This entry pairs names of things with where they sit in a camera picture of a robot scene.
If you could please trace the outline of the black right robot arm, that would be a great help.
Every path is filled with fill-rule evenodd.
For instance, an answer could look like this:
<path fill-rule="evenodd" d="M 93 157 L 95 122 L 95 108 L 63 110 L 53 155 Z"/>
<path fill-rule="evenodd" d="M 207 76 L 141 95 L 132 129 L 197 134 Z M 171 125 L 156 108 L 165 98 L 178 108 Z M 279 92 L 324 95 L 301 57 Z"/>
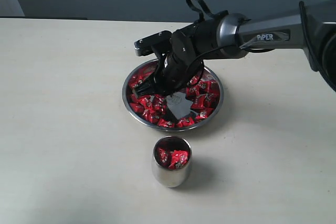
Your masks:
<path fill-rule="evenodd" d="M 135 42 L 138 56 L 155 54 L 156 69 L 133 92 L 170 95 L 191 85 L 205 60 L 240 59 L 248 53 L 301 49 L 311 69 L 335 88 L 335 1 L 263 19 L 224 10 L 212 13 L 203 0 L 186 0 L 198 19 L 175 32 L 162 31 Z"/>

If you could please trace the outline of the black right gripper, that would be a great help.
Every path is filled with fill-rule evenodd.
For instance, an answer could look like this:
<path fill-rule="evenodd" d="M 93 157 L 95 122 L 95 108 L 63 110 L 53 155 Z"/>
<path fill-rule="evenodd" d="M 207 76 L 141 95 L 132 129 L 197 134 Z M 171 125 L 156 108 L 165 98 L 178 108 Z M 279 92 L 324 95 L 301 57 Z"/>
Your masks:
<path fill-rule="evenodd" d="M 154 73 L 134 88 L 134 95 L 172 95 L 185 88 L 203 69 L 205 59 L 223 59 L 224 47 L 217 42 L 217 30 L 224 17 L 225 11 L 173 32 L 171 50 L 163 54 L 154 53 L 159 60 L 158 66 Z"/>

